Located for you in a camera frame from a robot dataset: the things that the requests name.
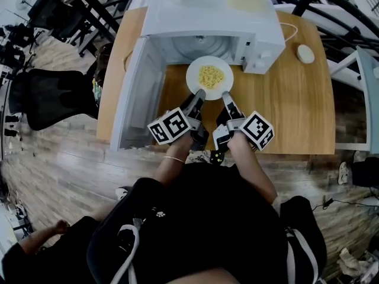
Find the person's black shoe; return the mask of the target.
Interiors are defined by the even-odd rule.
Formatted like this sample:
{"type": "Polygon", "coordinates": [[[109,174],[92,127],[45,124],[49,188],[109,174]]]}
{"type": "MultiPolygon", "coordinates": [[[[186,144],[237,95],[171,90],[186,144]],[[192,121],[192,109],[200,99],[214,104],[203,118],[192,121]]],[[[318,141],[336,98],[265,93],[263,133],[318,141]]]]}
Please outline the person's black shoe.
{"type": "Polygon", "coordinates": [[[209,162],[213,165],[222,165],[224,161],[224,153],[222,151],[218,150],[211,150],[210,151],[210,158],[209,162]]]}

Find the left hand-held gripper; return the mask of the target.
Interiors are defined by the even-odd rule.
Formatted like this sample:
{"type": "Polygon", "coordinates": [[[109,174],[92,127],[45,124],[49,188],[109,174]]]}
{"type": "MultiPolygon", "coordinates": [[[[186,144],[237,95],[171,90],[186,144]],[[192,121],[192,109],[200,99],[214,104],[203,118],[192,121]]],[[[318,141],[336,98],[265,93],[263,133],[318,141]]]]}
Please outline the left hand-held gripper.
{"type": "Polygon", "coordinates": [[[147,125],[159,145],[172,144],[187,132],[193,139],[191,150],[203,151],[208,142],[209,132],[202,124],[201,110],[205,103],[205,90],[199,89],[190,95],[180,107],[168,111],[147,125]]]}

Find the person's black top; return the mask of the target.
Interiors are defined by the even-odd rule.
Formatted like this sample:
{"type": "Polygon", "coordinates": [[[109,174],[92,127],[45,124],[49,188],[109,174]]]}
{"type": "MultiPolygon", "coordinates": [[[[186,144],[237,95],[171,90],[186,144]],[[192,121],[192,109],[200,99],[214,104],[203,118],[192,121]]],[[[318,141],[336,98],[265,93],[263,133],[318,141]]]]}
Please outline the person's black top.
{"type": "Polygon", "coordinates": [[[110,284],[129,255],[137,284],[167,284],[211,269],[239,284],[313,284],[327,253],[308,199],[274,208],[236,166],[186,164],[168,186],[144,177],[92,236],[97,284],[110,284]]]}

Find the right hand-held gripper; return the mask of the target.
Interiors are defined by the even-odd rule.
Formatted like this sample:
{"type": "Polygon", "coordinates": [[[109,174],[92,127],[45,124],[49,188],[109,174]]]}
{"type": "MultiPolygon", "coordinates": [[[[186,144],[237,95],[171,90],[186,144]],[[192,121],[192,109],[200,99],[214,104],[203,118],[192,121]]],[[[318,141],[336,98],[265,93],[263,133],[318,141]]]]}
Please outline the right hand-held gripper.
{"type": "Polygon", "coordinates": [[[222,99],[224,108],[216,119],[217,128],[213,131],[215,149],[228,151],[228,142],[239,131],[247,137],[254,151],[262,151],[274,138],[272,125],[256,111],[246,117],[229,92],[223,92],[222,99]]]}

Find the black mesh office chair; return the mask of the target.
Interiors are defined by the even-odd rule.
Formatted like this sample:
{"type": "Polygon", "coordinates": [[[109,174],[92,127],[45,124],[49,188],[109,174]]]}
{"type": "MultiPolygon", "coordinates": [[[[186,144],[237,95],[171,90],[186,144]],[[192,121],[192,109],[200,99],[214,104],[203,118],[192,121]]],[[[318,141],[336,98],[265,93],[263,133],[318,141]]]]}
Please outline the black mesh office chair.
{"type": "Polygon", "coordinates": [[[92,88],[92,79],[79,71],[31,69],[11,82],[9,111],[25,114],[34,131],[79,114],[97,119],[99,106],[92,88]]]}
{"type": "Polygon", "coordinates": [[[55,39],[65,42],[83,27],[85,17],[61,0],[36,0],[28,12],[29,25],[50,31],[55,39]]]}

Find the black metal railing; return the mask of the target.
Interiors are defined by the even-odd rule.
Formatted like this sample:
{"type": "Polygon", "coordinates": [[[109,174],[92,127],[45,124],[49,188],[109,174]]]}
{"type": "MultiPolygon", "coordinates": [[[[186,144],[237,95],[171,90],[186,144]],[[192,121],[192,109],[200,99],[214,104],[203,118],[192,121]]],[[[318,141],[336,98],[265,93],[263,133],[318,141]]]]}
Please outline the black metal railing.
{"type": "MultiPolygon", "coordinates": [[[[89,12],[97,12],[104,24],[93,25],[107,36],[118,30],[116,19],[108,7],[133,0],[64,0],[76,6],[88,3],[89,12]]],[[[167,64],[186,64],[192,60],[181,57],[172,45],[172,37],[228,36],[230,50],[219,57],[229,64],[245,66],[248,72],[262,73],[276,61],[285,49],[287,39],[278,18],[279,10],[292,9],[296,15],[310,11],[332,23],[352,31],[347,18],[352,17],[379,36],[379,25],[347,0],[331,0],[331,4],[314,4],[305,0],[266,0],[266,8],[247,12],[228,6],[226,0],[148,0],[138,51],[153,49],[167,64]]]]}

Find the person's right forearm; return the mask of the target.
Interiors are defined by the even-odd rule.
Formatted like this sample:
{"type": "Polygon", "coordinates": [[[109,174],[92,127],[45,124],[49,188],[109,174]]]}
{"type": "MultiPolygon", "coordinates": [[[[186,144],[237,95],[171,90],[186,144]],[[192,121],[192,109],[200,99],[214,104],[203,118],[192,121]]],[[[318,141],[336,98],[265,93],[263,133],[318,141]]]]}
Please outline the person's right forearm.
{"type": "Polygon", "coordinates": [[[249,182],[269,204],[272,204],[278,196],[276,188],[262,169],[246,136],[239,131],[235,132],[227,146],[241,177],[249,182]]]}

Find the glass microwave turntable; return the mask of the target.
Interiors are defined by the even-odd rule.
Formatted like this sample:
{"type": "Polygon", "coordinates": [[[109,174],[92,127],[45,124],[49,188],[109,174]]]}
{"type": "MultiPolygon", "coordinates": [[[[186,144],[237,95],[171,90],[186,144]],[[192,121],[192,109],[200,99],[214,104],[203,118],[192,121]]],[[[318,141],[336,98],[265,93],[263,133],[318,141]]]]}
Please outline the glass microwave turntable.
{"type": "Polygon", "coordinates": [[[195,60],[202,56],[223,57],[230,50],[228,36],[197,35],[172,37],[172,45],[183,58],[195,60]]]}

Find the person's patterned trousers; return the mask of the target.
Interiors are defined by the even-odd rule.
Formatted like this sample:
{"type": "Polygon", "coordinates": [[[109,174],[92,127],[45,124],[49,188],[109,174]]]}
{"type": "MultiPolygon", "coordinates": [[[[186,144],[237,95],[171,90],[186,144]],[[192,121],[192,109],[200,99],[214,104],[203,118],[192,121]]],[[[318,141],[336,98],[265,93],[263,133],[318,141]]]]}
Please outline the person's patterned trousers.
{"type": "Polygon", "coordinates": [[[186,159],[186,164],[189,163],[210,163],[210,150],[190,151],[186,159]]]}

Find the yellow noodle food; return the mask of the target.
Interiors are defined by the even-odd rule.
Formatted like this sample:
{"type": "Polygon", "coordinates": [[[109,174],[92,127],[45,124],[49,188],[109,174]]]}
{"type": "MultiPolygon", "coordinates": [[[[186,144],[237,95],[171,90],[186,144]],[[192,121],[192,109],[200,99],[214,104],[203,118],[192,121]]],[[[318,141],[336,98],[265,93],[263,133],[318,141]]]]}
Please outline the yellow noodle food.
{"type": "Polygon", "coordinates": [[[206,89],[215,89],[225,79],[222,70],[215,66],[201,66],[198,74],[198,82],[206,89]]]}

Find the brown bag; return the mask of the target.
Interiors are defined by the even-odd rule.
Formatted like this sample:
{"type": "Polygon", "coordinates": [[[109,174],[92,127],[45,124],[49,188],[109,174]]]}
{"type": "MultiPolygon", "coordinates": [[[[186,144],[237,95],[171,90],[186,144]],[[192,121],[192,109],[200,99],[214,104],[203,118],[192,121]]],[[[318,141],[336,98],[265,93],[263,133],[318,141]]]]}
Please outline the brown bag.
{"type": "Polygon", "coordinates": [[[100,87],[103,87],[103,84],[104,84],[105,74],[107,71],[107,66],[108,66],[112,49],[113,49],[113,43],[107,43],[101,46],[97,51],[97,56],[96,56],[97,66],[94,73],[94,79],[100,87]]]}

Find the white round plate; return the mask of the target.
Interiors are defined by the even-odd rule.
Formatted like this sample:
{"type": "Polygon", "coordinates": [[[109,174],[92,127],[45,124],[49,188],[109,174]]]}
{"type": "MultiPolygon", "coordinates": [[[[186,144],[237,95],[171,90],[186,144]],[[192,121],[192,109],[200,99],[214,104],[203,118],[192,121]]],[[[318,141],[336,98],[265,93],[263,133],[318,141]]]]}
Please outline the white round plate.
{"type": "Polygon", "coordinates": [[[186,81],[188,89],[193,93],[199,89],[205,90],[206,100],[214,101],[222,97],[223,92],[229,92],[232,89],[234,76],[231,67],[222,59],[214,56],[203,56],[194,60],[187,69],[186,81]],[[225,79],[215,89],[206,89],[198,82],[198,74],[201,66],[215,66],[222,70],[225,74],[225,79]]]}

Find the small white bowl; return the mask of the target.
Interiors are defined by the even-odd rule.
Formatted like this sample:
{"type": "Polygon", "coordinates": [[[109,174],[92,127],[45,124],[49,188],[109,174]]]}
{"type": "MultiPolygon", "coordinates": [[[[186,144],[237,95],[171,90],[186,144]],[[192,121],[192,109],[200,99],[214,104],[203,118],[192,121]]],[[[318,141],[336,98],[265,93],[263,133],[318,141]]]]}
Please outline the small white bowl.
{"type": "Polygon", "coordinates": [[[312,64],[315,60],[313,51],[307,45],[299,45],[296,52],[297,58],[304,64],[312,64]]]}

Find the pale blue table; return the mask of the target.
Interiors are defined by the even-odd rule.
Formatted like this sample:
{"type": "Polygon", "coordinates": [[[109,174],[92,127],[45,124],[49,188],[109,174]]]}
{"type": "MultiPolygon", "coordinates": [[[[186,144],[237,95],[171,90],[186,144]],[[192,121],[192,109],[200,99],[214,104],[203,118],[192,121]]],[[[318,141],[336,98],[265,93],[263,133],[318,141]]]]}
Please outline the pale blue table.
{"type": "Polygon", "coordinates": [[[336,143],[339,150],[379,154],[379,61],[360,47],[339,63],[328,61],[332,79],[364,93],[366,142],[336,143]]]}

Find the white microwave oven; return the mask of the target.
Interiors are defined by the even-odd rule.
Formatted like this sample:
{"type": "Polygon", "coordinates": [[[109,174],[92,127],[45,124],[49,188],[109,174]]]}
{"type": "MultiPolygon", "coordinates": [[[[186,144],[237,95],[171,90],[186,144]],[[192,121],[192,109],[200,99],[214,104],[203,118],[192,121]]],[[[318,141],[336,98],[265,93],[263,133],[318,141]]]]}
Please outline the white microwave oven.
{"type": "Polygon", "coordinates": [[[251,11],[229,6],[227,0],[150,0],[143,28],[125,66],[110,148],[118,151],[148,146],[148,125],[158,116],[169,65],[187,64],[192,92],[198,91],[201,66],[217,66],[226,80],[207,92],[214,101],[231,90],[230,68],[263,75],[286,43],[271,0],[258,0],[251,11]]]}

